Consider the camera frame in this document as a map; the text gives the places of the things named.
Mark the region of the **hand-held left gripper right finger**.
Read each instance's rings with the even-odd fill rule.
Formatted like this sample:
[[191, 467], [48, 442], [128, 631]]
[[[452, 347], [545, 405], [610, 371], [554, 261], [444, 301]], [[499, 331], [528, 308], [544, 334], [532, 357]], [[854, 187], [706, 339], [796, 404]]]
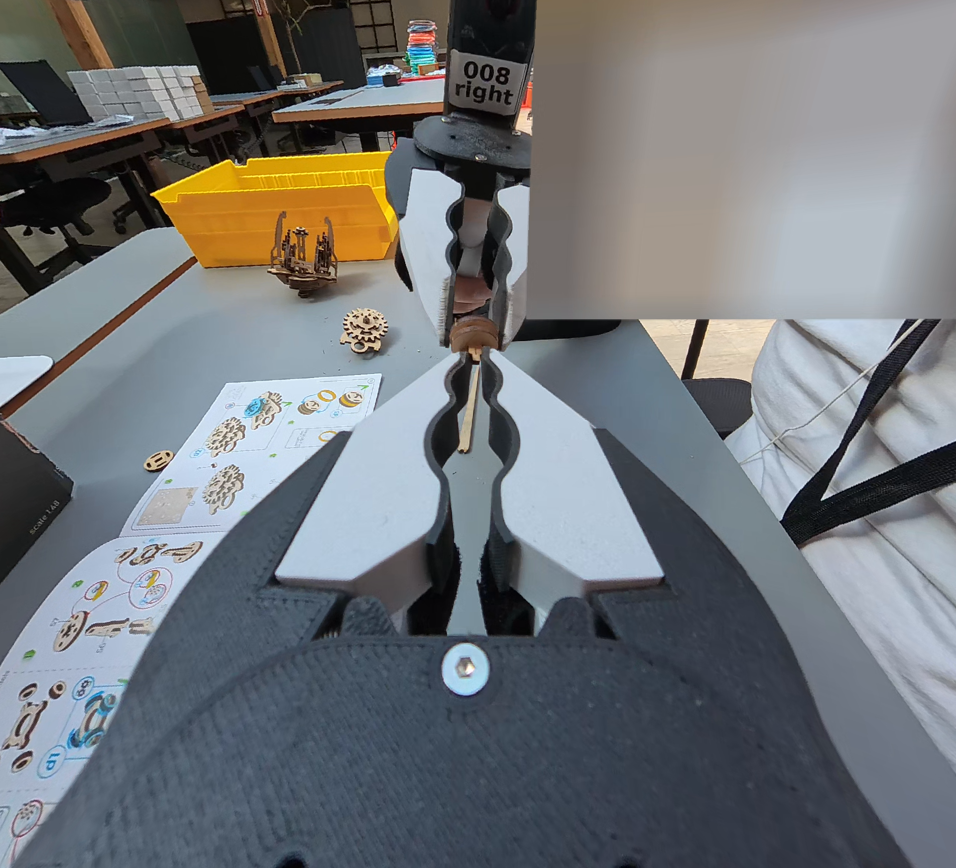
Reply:
[[533, 633], [561, 599], [660, 585], [591, 423], [502, 353], [483, 354], [482, 390], [501, 462], [482, 556], [486, 632]]

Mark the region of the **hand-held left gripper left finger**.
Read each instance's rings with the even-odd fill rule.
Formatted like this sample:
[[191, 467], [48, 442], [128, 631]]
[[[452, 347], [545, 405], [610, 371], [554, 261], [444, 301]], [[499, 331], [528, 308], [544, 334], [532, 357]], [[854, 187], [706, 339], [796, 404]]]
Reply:
[[458, 591], [445, 464], [458, 447], [458, 360], [444, 358], [351, 432], [276, 570], [371, 596], [409, 633], [446, 633]]

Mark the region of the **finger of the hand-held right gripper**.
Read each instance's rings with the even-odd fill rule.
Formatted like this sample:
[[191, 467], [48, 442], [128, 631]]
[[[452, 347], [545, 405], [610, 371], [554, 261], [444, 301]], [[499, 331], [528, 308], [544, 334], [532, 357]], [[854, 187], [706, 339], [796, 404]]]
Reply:
[[400, 251], [412, 290], [444, 347], [449, 345], [453, 322], [455, 254], [464, 199], [459, 181], [437, 170], [414, 168], [400, 218]]
[[498, 329], [500, 350], [512, 342], [527, 315], [530, 193], [525, 183], [498, 190], [488, 215], [488, 240], [495, 245], [488, 316]]

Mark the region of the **round wooden wheel part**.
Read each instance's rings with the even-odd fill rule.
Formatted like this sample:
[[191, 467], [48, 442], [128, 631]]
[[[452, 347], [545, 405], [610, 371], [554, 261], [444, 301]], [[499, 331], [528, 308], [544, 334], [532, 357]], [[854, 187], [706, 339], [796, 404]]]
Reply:
[[454, 353], [499, 349], [500, 336], [496, 324], [485, 316], [465, 315], [455, 320], [449, 331], [449, 348]]

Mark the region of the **large wooden model assembly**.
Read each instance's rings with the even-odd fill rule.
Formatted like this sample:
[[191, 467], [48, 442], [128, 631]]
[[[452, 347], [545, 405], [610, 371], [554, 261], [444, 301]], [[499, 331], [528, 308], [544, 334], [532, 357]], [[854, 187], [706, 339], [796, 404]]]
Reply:
[[326, 229], [308, 252], [309, 231], [302, 227], [285, 229], [286, 211], [278, 215], [274, 243], [269, 255], [268, 272], [292, 288], [301, 298], [338, 282], [338, 258], [334, 250], [334, 227], [325, 217]]

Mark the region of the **stack of colourful packets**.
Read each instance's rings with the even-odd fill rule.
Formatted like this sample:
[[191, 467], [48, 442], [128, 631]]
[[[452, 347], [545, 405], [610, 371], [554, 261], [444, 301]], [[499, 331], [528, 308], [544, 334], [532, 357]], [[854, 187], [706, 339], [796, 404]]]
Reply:
[[437, 41], [437, 24], [427, 19], [409, 22], [405, 62], [412, 76], [443, 73], [446, 62]]

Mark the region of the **printed instruction sheet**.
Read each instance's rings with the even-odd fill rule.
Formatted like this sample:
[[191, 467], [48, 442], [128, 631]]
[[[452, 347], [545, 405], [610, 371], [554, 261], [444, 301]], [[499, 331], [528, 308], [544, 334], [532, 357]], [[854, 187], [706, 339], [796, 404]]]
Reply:
[[375, 408], [380, 380], [225, 385], [119, 537], [88, 546], [52, 588], [2, 661], [2, 866], [102, 742], [187, 582], [257, 503]]

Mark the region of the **black round pad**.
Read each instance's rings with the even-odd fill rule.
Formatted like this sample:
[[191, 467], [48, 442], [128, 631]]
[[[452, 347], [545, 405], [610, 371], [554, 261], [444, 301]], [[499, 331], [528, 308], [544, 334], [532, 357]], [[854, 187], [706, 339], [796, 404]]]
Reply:
[[525, 320], [512, 341], [600, 336], [614, 331], [620, 324], [619, 319]]

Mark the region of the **wooden gear assembly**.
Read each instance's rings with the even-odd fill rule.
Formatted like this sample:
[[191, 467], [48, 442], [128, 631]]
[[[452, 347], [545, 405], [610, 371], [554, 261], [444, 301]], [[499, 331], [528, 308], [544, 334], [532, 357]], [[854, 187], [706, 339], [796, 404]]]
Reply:
[[374, 309], [355, 309], [342, 319], [340, 343], [348, 345], [355, 354], [378, 352], [388, 328], [383, 313]]

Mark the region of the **thin wooden stick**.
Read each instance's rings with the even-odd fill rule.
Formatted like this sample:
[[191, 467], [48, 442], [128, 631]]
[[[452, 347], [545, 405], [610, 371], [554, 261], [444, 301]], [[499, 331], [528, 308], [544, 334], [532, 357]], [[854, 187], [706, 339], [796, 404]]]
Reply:
[[475, 362], [472, 365], [468, 400], [463, 409], [459, 444], [457, 447], [457, 452], [460, 454], [469, 453], [472, 449], [473, 425], [477, 407], [477, 398], [479, 396], [480, 379], [481, 367], [479, 363]]

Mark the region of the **grey desk with wooden edge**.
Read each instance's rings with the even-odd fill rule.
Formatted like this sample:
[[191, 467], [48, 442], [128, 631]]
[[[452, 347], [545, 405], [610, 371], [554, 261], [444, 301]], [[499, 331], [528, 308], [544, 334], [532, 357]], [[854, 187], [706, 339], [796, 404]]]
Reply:
[[344, 86], [341, 80], [323, 82], [319, 85], [304, 86], [301, 88], [282, 87], [269, 91], [241, 94], [227, 94], [210, 96], [213, 107], [242, 106], [245, 114], [252, 123], [259, 144], [263, 144], [269, 129], [271, 115], [276, 110], [283, 109], [307, 98], [333, 92]]
[[197, 263], [174, 228], [145, 230], [1, 315], [2, 357], [52, 367], [2, 406], [10, 417]]
[[49, 192], [63, 181], [111, 172], [118, 176], [144, 227], [164, 227], [168, 216], [151, 195], [159, 183], [149, 168], [148, 157], [159, 153], [167, 139], [196, 148], [217, 163], [231, 150], [224, 144], [225, 152], [220, 155], [213, 139], [235, 130], [242, 112], [241, 105], [232, 105], [187, 121], [137, 117], [118, 126], [106, 127], [98, 122], [12, 138], [1, 152], [2, 192], [31, 184]]
[[378, 150], [378, 133], [412, 137], [415, 124], [444, 108], [445, 76], [404, 80], [394, 87], [337, 91], [276, 111], [276, 124], [317, 124], [339, 133], [357, 134], [365, 152]]

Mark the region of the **black office chair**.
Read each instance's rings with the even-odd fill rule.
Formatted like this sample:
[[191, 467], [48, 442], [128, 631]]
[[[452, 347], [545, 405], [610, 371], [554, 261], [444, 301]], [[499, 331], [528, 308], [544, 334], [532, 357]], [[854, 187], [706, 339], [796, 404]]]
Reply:
[[719, 437], [725, 440], [751, 416], [751, 387], [749, 382], [734, 377], [695, 377], [709, 324], [705, 319], [695, 321], [681, 381]]
[[79, 243], [66, 231], [73, 225], [83, 236], [94, 233], [84, 220], [84, 214], [92, 207], [105, 203], [111, 195], [107, 181], [82, 177], [67, 181], [42, 182], [24, 190], [21, 194], [2, 202], [2, 227], [39, 229], [53, 233], [60, 229], [67, 242], [67, 250], [74, 254], [79, 264], [89, 264], [92, 257], [81, 252]]

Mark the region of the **yellow plastic bin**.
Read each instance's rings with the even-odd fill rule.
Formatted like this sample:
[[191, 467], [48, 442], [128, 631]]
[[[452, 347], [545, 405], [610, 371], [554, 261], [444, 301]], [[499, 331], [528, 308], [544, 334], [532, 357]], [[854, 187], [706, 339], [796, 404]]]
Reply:
[[330, 218], [341, 262], [385, 257], [398, 229], [388, 152], [226, 160], [154, 192], [203, 267], [268, 265], [277, 216], [315, 240]]

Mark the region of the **thin indoor plant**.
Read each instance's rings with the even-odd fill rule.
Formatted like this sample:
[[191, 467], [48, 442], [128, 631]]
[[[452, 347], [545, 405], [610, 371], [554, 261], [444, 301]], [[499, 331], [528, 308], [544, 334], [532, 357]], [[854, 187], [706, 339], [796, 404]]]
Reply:
[[271, 21], [286, 71], [290, 74], [317, 70], [316, 60], [308, 55], [306, 18], [327, 9], [334, 0], [268, 0]]

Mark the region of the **stack of white boxes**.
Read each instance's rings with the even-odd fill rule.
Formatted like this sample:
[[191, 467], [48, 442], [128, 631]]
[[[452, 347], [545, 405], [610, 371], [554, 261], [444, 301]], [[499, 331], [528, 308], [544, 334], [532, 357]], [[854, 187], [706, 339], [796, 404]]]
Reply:
[[213, 112], [195, 65], [71, 71], [67, 76], [94, 121], [116, 116], [185, 121]]

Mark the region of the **black cardboard box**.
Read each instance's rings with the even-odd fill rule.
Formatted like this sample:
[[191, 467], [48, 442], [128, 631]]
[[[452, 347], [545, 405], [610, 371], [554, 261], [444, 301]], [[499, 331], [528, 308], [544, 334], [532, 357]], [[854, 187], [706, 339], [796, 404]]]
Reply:
[[1, 420], [1, 579], [70, 502], [74, 482]]

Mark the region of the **white rounded object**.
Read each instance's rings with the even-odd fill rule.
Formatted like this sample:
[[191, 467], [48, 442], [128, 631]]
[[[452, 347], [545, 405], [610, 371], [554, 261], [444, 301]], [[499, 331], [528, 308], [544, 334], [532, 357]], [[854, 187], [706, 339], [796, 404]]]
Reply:
[[3, 407], [49, 372], [54, 360], [47, 356], [2, 357], [0, 405]]

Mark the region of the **black laptop screen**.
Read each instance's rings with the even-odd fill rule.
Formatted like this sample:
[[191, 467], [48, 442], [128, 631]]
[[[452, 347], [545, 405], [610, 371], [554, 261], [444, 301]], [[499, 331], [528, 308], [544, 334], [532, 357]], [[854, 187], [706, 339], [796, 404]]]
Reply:
[[45, 60], [1, 62], [1, 72], [50, 126], [93, 122], [77, 94]]

